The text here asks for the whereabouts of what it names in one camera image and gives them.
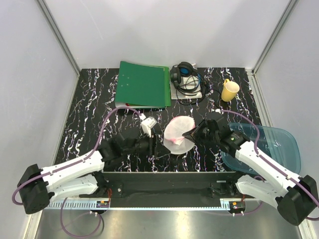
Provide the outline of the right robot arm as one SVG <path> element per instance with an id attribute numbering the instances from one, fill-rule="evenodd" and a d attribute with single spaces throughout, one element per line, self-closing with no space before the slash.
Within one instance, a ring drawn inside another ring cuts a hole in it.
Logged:
<path id="1" fill-rule="evenodd" d="M 245 134 L 232 130 L 224 120 L 203 120 L 183 136 L 198 144 L 215 144 L 221 151 L 247 164 L 263 180 L 243 175 L 226 185 L 231 197 L 252 196 L 276 208 L 288 223 L 298 226 L 319 206 L 317 183 L 283 167 L 261 151 Z"/>

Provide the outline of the white pink mesh laundry bag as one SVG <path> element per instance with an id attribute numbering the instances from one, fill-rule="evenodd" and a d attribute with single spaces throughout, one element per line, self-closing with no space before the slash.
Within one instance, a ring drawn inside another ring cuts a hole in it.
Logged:
<path id="1" fill-rule="evenodd" d="M 195 143 L 186 139 L 183 134 L 195 128 L 195 121 L 189 116 L 174 117 L 166 126 L 163 144 L 171 154 L 181 155 L 192 150 Z"/>

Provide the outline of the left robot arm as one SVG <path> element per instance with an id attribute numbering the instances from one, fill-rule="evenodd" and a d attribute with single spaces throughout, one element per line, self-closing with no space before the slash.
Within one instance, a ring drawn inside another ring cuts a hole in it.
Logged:
<path id="1" fill-rule="evenodd" d="M 154 158 L 170 154 L 159 136 L 133 136 L 118 133 L 103 140 L 97 149 L 75 159 L 39 168 L 33 164 L 26 168 L 12 195 L 14 204 L 23 206 L 27 215 L 45 209 L 50 203 L 73 196 L 103 197 L 108 184 L 102 171 L 117 167 L 125 156 L 141 154 Z M 19 203 L 15 197 L 20 195 Z"/>

